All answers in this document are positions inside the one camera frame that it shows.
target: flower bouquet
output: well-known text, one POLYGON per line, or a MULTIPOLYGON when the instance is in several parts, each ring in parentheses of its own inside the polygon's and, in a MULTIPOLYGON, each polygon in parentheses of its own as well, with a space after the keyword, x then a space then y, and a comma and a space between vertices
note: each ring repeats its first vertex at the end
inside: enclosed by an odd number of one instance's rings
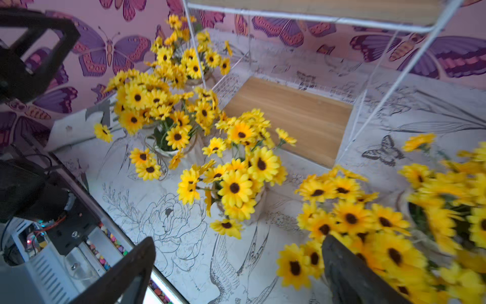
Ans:
MULTIPOLYGON (((421 150, 433 158, 433 140, 433 134, 412 137, 403 149, 421 150)), ((480 145, 473 153, 458 154, 468 159, 464 163, 437 150, 443 172, 418 164, 404 166, 400 173, 413 188, 407 197, 413 204, 412 225, 390 207, 374 203, 367 208, 363 202, 378 194, 364 194, 356 179, 365 179, 348 170, 338 166, 323 176, 307 177, 297 191, 310 204, 303 205, 297 221, 310 232, 310 241, 285 246, 280 253, 277 275, 283 277, 282 284, 299 289, 311 285, 309 275, 321 277, 325 267, 321 245, 331 234, 413 303, 447 303, 451 298, 481 303, 486 291, 479 274, 486 273, 481 254, 486 247, 486 143, 480 145), (338 198, 332 211, 317 205, 331 198, 338 198), (414 230, 449 254, 449 263, 440 267, 418 250, 414 230)))
POLYGON ((265 183, 281 185, 287 177, 287 170, 274 150, 296 140, 287 132, 277 129, 280 142, 275 146, 267 128, 270 122, 259 109, 243 113, 240 117, 228 118, 222 113, 216 127, 226 138, 214 137, 207 147, 202 148, 207 156, 220 158, 221 164, 211 159, 203 166, 193 165, 184 170, 179 183, 179 200, 192 204, 200 199, 197 190, 204 190, 206 211, 211 216, 211 206, 218 205, 225 218, 215 220, 210 226, 221 235, 241 238, 242 222, 257 220, 264 200, 265 183), (231 151, 232 158, 224 163, 223 152, 231 151))

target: wooden panel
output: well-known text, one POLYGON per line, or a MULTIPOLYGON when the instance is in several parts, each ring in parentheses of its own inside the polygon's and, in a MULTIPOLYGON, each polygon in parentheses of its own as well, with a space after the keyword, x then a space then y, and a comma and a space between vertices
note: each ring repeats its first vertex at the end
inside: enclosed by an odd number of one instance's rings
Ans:
POLYGON ((289 88, 274 82, 250 78, 225 107, 228 116, 260 108, 276 128, 297 138, 295 147, 285 148, 326 167, 332 167, 343 139, 352 106, 340 101, 289 88))
POLYGON ((435 23, 441 11, 440 0, 191 0, 191 3, 417 25, 435 23))

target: bird drawing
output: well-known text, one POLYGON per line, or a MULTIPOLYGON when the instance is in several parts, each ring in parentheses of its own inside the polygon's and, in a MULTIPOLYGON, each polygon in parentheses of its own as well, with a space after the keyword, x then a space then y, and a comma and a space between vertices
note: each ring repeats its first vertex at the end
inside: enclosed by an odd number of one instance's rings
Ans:
POLYGON ((271 284, 263 289, 258 297, 248 297, 248 283, 250 274, 259 261, 268 239, 268 233, 262 245, 255 252, 257 241, 257 230, 250 244, 250 248, 246 254, 245 260, 238 271, 228 262, 226 249, 226 236, 218 235, 214 244, 213 254, 211 258, 211 266, 209 275, 211 282, 219 289, 219 296, 210 301, 208 304, 219 303, 235 303, 235 304, 262 304, 265 302, 270 292, 278 281, 278 277, 271 284))

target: yellow flower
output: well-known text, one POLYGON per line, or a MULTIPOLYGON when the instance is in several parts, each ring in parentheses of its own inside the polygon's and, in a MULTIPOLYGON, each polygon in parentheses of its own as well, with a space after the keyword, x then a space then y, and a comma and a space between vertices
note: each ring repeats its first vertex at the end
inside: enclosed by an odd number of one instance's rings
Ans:
POLYGON ((135 172, 139 174, 139 178, 143 180, 158 179, 161 175, 160 166, 157 165, 155 159, 152 159, 146 164, 139 165, 135 168, 135 172))
POLYGON ((315 241, 308 241, 300 248, 304 250, 304 255, 309 257, 309 275, 313 275, 314 278, 319 277, 324 273, 324 259, 322 258, 322 243, 315 241))
POLYGON ((221 60, 221 56, 218 55, 218 53, 214 52, 213 50, 209 49, 206 51, 204 54, 204 59, 206 60, 206 64, 210 68, 216 68, 219 66, 219 62, 221 60))
POLYGON ((143 166, 146 165, 153 160, 155 160, 155 154, 150 153, 149 149, 139 150, 138 148, 133 149, 133 151, 130 153, 130 158, 132 159, 132 163, 135 164, 135 166, 143 166))
POLYGON ((211 217, 211 205, 213 204, 211 190, 206 190, 204 193, 206 194, 206 198, 204 199, 206 204, 206 214, 211 217))
POLYGON ((182 172, 181 182, 179 183, 177 193, 179 193, 179 200, 181 200, 184 205, 187 203, 192 205, 195 199, 201 198, 196 190, 198 180, 199 172, 194 169, 191 168, 190 170, 184 170, 182 172))
POLYGON ((398 171, 399 174, 405 176, 407 181, 414 189, 418 189, 422 186, 422 183, 430 178, 432 171, 425 165, 413 163, 409 166, 403 166, 398 171))
POLYGON ((335 177, 330 180, 337 191, 337 197, 346 202, 354 203, 360 194, 360 185, 355 179, 335 177))
POLYGON ((255 135, 255 131, 245 122, 236 121, 228 130, 228 138, 234 143, 243 143, 250 140, 255 135))
POLYGON ((336 221, 340 232, 350 235, 365 233, 373 228, 373 218, 370 210, 365 210, 362 204, 340 201, 334 206, 336 221))
POLYGON ((308 220, 306 229, 311 232, 310 238, 322 243, 331 231, 336 231, 336 219, 324 210, 317 209, 312 218, 308 220))
POLYGON ((435 134, 420 134, 417 136, 411 136, 402 149, 405 152, 412 152, 417 149, 428 150, 430 149, 430 145, 434 142, 434 139, 435 134))
POLYGON ((222 189, 218 191, 218 194, 223 197, 222 203, 241 208, 243 203, 246 203, 252 195, 251 184, 251 181, 248 180, 248 174, 240 171, 229 171, 228 174, 223 176, 222 189))
POLYGON ((299 290, 301 286, 310 288, 309 265, 311 261, 304 255, 304 250, 296 244, 285 245, 277 259, 277 275, 282 277, 282 286, 294 286, 299 290))
POLYGON ((425 214, 427 216, 430 231, 432 232, 439 249, 443 252, 455 255, 456 250, 460 250, 461 246, 452 239, 456 235, 454 230, 456 224, 452 219, 462 220, 462 217, 455 211, 439 208, 425 209, 425 214))
POLYGON ((145 109, 145 107, 147 106, 150 106, 147 91, 142 89, 142 86, 136 84, 128 84, 125 86, 125 91, 125 104, 127 107, 135 110, 141 110, 145 109))
POLYGON ((246 203, 238 208, 238 206, 229 206, 224 205, 225 207, 225 215, 227 215, 231 219, 235 219, 238 221, 244 221, 246 219, 250 219, 251 214, 255 213, 255 205, 257 202, 254 199, 250 199, 246 203))
POLYGON ((215 220, 209 226, 220 235, 233 236, 237 239, 241 239, 242 237, 242 225, 234 219, 215 220))
POLYGON ((95 124, 94 125, 94 135, 97 138, 110 143, 113 140, 113 135, 111 135, 110 130, 108 130, 108 126, 102 124, 95 124))
POLYGON ((252 166, 248 168, 248 172, 253 179, 259 181, 271 181, 280 167, 277 156, 267 147, 256 148, 250 161, 252 166))
POLYGON ((469 238, 476 246, 486 248, 486 209, 472 208, 471 214, 468 216, 468 222, 472 224, 469 227, 469 238))
POLYGON ((229 58, 225 58, 221 60, 219 64, 219 68, 221 70, 221 75, 226 75, 229 73, 229 70, 231 69, 230 67, 231 62, 229 61, 229 58))
POLYGON ((228 55, 231 57, 233 56, 233 50, 231 49, 231 47, 229 46, 229 41, 226 40, 225 41, 225 50, 228 51, 228 55))
POLYGON ((210 168, 208 169, 204 175, 206 178, 204 179, 204 182, 206 184, 210 184, 212 182, 222 180, 223 175, 226 173, 226 166, 224 165, 218 165, 216 168, 210 168))
POLYGON ((135 135, 135 133, 143 127, 143 117, 131 110, 123 111, 119 121, 120 125, 124 127, 130 135, 135 135))
POLYGON ((209 142, 209 146, 203 148, 204 155, 212 155, 216 153, 219 157, 223 157, 223 151, 226 150, 226 143, 221 138, 213 137, 209 142))
POLYGON ((199 69, 197 58, 187 62, 187 75, 189 75, 192 79, 201 78, 201 70, 199 69))
POLYGON ((302 212, 301 214, 297 215, 297 225, 300 229, 304 230, 310 227, 310 220, 314 217, 315 213, 317 212, 317 205, 316 203, 302 205, 302 212))
POLYGON ((390 275, 410 283, 423 280, 427 259, 403 235, 377 233, 373 249, 375 256, 390 275))
POLYGON ((175 170, 179 166, 181 159, 183 159, 185 155, 179 150, 179 152, 174 155, 171 159, 171 163, 169 164, 169 169, 175 170))
POLYGON ((480 304, 486 286, 480 275, 471 269, 462 269, 453 263, 450 269, 439 269, 441 278, 447 282, 449 294, 465 304, 480 304))
POLYGON ((150 110, 150 116, 156 120, 165 120, 171 113, 171 108, 166 105, 158 106, 150 110))
POLYGON ((278 138, 280 138, 280 140, 292 145, 292 146, 295 146, 295 143, 297 142, 297 140, 293 137, 290 137, 289 136, 289 133, 287 133, 286 131, 282 130, 282 129, 275 129, 275 131, 277 132, 278 134, 278 138))
POLYGON ((410 227, 410 223, 403 219, 400 212, 393 212, 393 209, 390 207, 384 207, 379 204, 371 205, 371 209, 373 210, 371 217, 376 223, 376 230, 397 231, 410 236, 410 233, 406 230, 410 227))
POLYGON ((189 135, 187 131, 179 126, 173 127, 167 131, 167 145, 171 145, 173 150, 184 149, 189 144, 189 135))

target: pink wall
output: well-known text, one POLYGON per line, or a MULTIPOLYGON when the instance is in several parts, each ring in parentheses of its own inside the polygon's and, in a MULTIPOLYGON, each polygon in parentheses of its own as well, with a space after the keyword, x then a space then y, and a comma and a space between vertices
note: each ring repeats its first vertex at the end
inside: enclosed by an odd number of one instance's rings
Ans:
MULTIPOLYGON (((51 87, 31 105, 0 105, 0 148, 23 132, 33 132, 47 140, 55 119, 95 104, 104 98, 100 91, 116 71, 135 67, 143 61, 156 35, 171 33, 165 20, 170 12, 182 14, 179 0, 0 0, 0 7, 16 6, 71 18, 81 38, 68 55, 51 87)), ((415 73, 486 89, 486 1, 468 0, 434 43, 415 73)), ((215 12, 197 16, 205 27, 254 35, 313 52, 359 61, 373 61, 385 48, 391 33, 371 32, 350 26, 309 23, 299 20, 245 17, 215 12)), ((0 39, 11 44, 20 30, 0 30, 0 39)), ((420 47, 412 33, 402 33, 386 56, 385 66, 399 69, 409 54, 420 47), (410 51, 395 59, 405 46, 410 51)), ((26 62, 35 66, 57 42, 56 33, 47 32, 31 48, 26 62)))

